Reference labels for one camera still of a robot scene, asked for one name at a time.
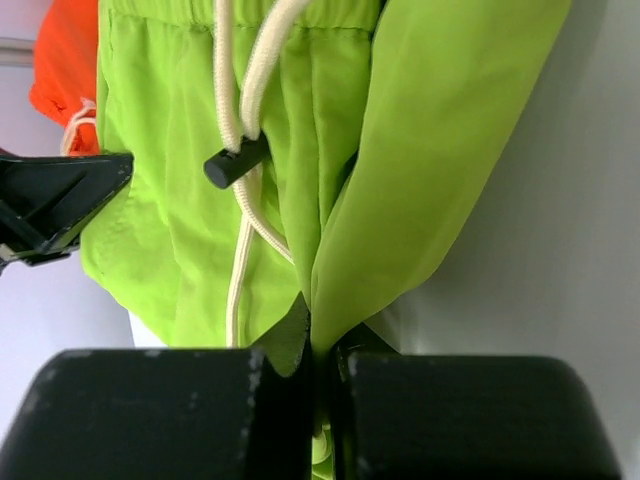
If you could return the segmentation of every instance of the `waistband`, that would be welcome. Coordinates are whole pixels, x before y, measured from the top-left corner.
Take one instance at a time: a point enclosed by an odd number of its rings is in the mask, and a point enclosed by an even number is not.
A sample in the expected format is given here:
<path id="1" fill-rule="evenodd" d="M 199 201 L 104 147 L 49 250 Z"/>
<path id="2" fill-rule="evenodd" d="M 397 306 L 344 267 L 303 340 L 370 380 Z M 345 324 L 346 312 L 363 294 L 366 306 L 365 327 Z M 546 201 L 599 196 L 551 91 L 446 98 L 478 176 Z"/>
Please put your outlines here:
<path id="1" fill-rule="evenodd" d="M 313 0 L 296 25 L 307 29 L 373 32 L 383 0 Z M 237 27 L 258 28 L 275 0 L 236 0 Z M 102 8 L 176 26 L 212 27 L 213 0 L 101 0 Z"/>

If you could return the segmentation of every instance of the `white drawstring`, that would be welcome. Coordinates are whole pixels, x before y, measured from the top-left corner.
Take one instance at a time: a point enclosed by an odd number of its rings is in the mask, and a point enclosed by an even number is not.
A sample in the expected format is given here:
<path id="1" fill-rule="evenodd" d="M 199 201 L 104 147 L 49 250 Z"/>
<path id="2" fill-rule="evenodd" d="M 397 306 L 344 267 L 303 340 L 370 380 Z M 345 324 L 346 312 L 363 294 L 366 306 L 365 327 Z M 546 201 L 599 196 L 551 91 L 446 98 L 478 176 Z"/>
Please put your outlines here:
<path id="1" fill-rule="evenodd" d="M 289 30 L 311 1 L 278 0 L 260 28 L 249 59 L 240 102 L 244 134 L 250 140 L 257 140 L 260 136 L 262 97 Z M 214 0 L 214 12 L 217 17 L 214 22 L 213 65 L 218 128 L 224 148 L 239 153 L 242 133 L 233 108 L 233 0 Z M 261 183 L 262 169 L 259 165 L 233 185 L 233 193 L 242 211 L 242 217 L 227 296 L 227 347 L 238 346 L 238 306 L 254 231 L 280 255 L 293 263 L 285 238 L 269 224 L 259 209 Z"/>
<path id="2" fill-rule="evenodd" d="M 76 138 L 76 134 L 78 133 L 78 127 L 84 124 L 96 124 L 96 119 L 94 117 L 86 117 L 91 110 L 96 109 L 96 104 L 91 100 L 87 100 L 86 98 L 82 99 L 82 108 L 74 113 L 67 126 L 64 129 L 64 133 L 62 135 L 62 141 L 60 142 L 60 155 L 66 157 L 69 155 L 71 151 L 71 146 L 73 145 L 73 141 Z"/>

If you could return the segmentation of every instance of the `lime green fabric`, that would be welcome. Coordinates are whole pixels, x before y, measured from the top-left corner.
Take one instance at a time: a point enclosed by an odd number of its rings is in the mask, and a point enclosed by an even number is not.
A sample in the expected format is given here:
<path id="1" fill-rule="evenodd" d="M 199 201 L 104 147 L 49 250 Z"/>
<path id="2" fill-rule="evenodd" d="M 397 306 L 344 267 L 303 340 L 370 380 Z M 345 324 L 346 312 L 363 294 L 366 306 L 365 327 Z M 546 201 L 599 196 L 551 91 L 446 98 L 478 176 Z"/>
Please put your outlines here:
<path id="1" fill-rule="evenodd" d="M 104 150 L 134 153 L 135 174 L 83 232 L 84 267 L 173 346 L 224 345 L 240 222 L 233 194 L 202 171 L 222 148 L 211 3 L 100 2 L 98 134 Z M 272 3 L 235 2 L 238 85 Z M 273 157 L 262 208 L 295 267 L 254 240 L 243 344 L 302 290 L 322 355 L 433 273 L 569 3 L 389 0 L 381 12 L 375 0 L 312 2 L 282 51 L 262 114 Z"/>

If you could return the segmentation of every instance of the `orange fabric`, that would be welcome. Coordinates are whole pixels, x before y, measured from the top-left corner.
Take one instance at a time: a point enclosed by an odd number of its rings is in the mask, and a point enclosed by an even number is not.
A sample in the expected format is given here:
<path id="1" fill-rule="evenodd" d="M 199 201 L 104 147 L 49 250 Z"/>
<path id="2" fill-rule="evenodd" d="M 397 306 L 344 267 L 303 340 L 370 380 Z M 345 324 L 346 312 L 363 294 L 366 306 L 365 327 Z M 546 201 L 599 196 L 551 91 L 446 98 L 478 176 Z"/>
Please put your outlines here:
<path id="1" fill-rule="evenodd" d="M 98 0 L 54 0 L 34 47 L 35 109 L 66 127 L 83 98 L 95 102 L 97 51 Z M 95 127 L 79 126 L 70 155 L 99 151 Z"/>

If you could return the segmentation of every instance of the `black plastic clip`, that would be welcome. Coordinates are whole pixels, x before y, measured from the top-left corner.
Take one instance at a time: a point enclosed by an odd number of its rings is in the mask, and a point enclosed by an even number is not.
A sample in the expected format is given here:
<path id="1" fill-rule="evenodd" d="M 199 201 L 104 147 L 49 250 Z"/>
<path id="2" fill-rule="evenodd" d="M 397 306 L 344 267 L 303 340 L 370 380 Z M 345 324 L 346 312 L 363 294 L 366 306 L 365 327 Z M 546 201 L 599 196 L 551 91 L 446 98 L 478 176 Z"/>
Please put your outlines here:
<path id="1" fill-rule="evenodd" d="M 0 273 L 68 257 L 133 175 L 131 154 L 23 158 L 0 152 Z"/>
<path id="2" fill-rule="evenodd" d="M 263 133 L 257 140 L 243 137 L 240 153 L 221 150 L 204 163 L 204 172 L 216 187 L 225 189 L 268 156 L 269 143 Z"/>

